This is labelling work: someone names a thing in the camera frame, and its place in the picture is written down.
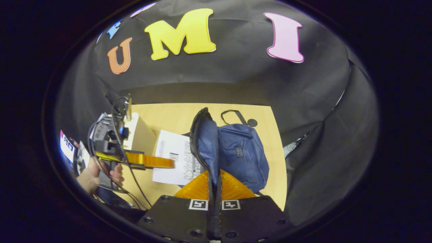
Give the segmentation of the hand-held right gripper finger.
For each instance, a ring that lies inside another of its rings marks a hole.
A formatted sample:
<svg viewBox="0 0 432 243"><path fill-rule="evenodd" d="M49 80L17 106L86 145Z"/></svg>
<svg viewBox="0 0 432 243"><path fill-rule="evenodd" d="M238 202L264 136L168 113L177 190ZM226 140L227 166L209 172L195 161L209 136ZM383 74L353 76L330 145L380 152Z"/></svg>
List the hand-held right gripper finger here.
<svg viewBox="0 0 432 243"><path fill-rule="evenodd" d="M222 243L274 243L294 228L272 197L255 195L221 170L217 226Z"/></svg>
<svg viewBox="0 0 432 243"><path fill-rule="evenodd" d="M212 237L214 202L210 195L211 177L207 171L183 187L189 192L207 192L206 199L182 194L180 197L162 195L137 226L157 240L169 243L207 243Z"/></svg>

